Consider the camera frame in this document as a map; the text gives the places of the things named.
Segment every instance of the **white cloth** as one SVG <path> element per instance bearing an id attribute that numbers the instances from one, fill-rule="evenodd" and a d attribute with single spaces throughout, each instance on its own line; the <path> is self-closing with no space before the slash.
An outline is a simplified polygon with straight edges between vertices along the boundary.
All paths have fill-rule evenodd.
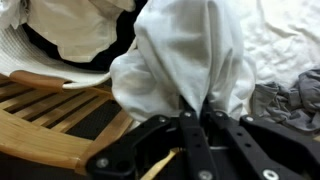
<path id="1" fill-rule="evenodd" d="M 133 10 L 133 0 L 116 5 L 106 0 L 30 0 L 28 25 L 58 46 L 72 62 L 91 62 L 117 39 L 116 21 L 122 8 Z"/>
<path id="2" fill-rule="evenodd" d="M 115 99 L 137 121 L 176 116 L 179 95 L 199 114 L 209 97 L 233 118 L 248 113 L 255 63 L 223 0 L 151 0 L 135 24 L 138 50 L 110 67 Z"/>
<path id="3" fill-rule="evenodd" d="M 10 25 L 17 29 L 20 24 L 27 21 L 25 0 L 1 0 L 0 1 L 0 29 L 6 29 Z"/>
<path id="4" fill-rule="evenodd" d="M 257 64 L 257 83 L 292 87 L 320 66 L 318 0 L 229 0 L 239 16 L 244 48 Z"/>

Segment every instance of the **white fabric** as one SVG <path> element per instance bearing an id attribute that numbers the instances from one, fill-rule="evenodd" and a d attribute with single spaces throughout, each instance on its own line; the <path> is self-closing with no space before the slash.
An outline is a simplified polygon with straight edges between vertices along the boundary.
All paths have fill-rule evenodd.
<path id="1" fill-rule="evenodd" d="M 1 0 L 0 1 L 0 29 L 6 29 L 10 25 L 17 29 L 27 20 L 25 0 Z"/>
<path id="2" fill-rule="evenodd" d="M 131 5 L 117 5 L 134 8 L 133 0 L 125 2 Z M 123 11 L 118 6 L 106 0 L 30 0 L 28 25 L 57 45 L 63 59 L 91 62 L 117 39 L 116 21 Z"/>
<path id="3" fill-rule="evenodd" d="M 138 50 L 110 68 L 112 91 L 137 121 L 175 116 L 179 95 L 198 112 L 208 95 L 214 109 L 246 114 L 255 64 L 243 57 L 241 29 L 223 0 L 152 0 L 135 24 Z"/>
<path id="4" fill-rule="evenodd" d="M 230 0 L 244 47 L 257 64 L 257 83 L 289 88 L 320 64 L 319 0 Z"/>
<path id="5" fill-rule="evenodd" d="M 0 31 L 0 74 L 10 76 L 16 70 L 71 80 L 72 83 L 65 84 L 64 89 L 91 87 L 110 78 L 109 73 L 77 69 L 48 58 L 28 41 L 22 27 Z"/>

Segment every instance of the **gray cloth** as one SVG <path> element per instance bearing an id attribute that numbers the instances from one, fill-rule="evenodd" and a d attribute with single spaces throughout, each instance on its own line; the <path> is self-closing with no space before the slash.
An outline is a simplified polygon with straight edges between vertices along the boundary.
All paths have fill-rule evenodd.
<path id="1" fill-rule="evenodd" d="M 302 73 L 290 89 L 257 84 L 251 103 L 253 114 L 265 120 L 315 133 L 320 130 L 320 69 Z"/>

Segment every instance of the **screw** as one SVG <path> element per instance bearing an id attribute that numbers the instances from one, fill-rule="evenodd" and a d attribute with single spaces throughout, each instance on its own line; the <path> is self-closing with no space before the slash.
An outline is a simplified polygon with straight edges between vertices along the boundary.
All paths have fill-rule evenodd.
<path id="1" fill-rule="evenodd" d="M 191 117 L 191 113 L 189 113 L 189 112 L 185 112 L 184 115 L 187 117 Z"/>
<path id="2" fill-rule="evenodd" d="M 222 112 L 216 112 L 216 115 L 219 116 L 219 117 L 222 117 L 223 113 Z"/>
<path id="3" fill-rule="evenodd" d="M 212 178 L 213 178 L 211 172 L 206 171 L 206 170 L 200 171 L 199 177 L 201 180 L 212 180 Z"/>
<path id="4" fill-rule="evenodd" d="M 263 171 L 263 176 L 267 179 L 267 180 L 279 180 L 279 175 L 274 172 L 273 170 L 270 169 L 266 169 Z"/>
<path id="5" fill-rule="evenodd" d="M 246 119 L 247 121 L 251 121 L 251 122 L 254 120 L 252 117 L 247 117 Z"/>
<path id="6" fill-rule="evenodd" d="M 160 121 L 160 122 L 166 122 L 166 119 L 165 119 L 164 117 L 160 117 L 160 118 L 159 118 L 159 121 Z"/>
<path id="7" fill-rule="evenodd" d="M 105 168 L 109 165 L 109 160 L 106 158 L 99 159 L 96 165 L 98 168 Z"/>

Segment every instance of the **wooden chair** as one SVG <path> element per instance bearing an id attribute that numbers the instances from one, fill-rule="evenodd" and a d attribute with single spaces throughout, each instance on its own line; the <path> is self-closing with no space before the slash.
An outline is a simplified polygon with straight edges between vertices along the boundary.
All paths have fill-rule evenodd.
<path id="1" fill-rule="evenodd" d="M 2 76 L 0 151 L 84 174 L 86 160 L 121 137 L 132 120 L 121 110 L 94 141 L 65 132 L 110 100 L 111 92 L 98 88 L 50 93 Z"/>

